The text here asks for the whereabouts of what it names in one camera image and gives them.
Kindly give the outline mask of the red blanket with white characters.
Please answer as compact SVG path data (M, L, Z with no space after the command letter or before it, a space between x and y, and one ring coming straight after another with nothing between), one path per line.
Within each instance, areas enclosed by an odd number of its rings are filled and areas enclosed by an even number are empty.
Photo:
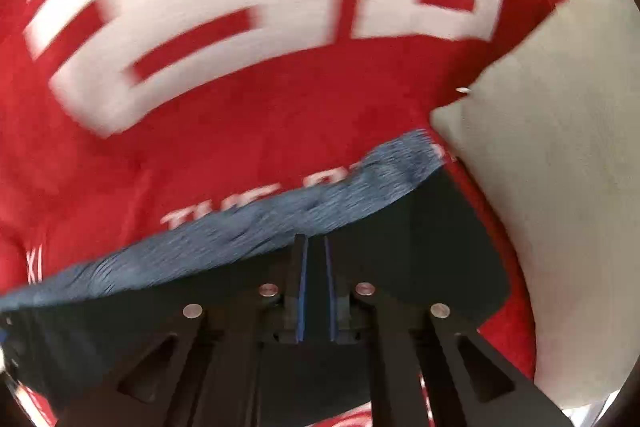
M432 128L436 108L563 0L1 0L1 300L209 213L344 179L419 131L510 242ZM233 296L188 303L62 426L467 423L530 389L461 312L397 295L358 263L360 343L330 341L326 253L307 248L305 335L281 343L291 248Z

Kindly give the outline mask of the black and grey patterned pants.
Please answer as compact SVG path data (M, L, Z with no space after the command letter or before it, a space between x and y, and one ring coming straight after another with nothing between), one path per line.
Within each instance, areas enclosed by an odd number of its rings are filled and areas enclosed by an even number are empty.
M305 236L401 297L430 296L474 325L511 283L487 222L419 131L367 153L344 179L296 188L74 265L1 300L21 381L62 411L182 305L235 295Z

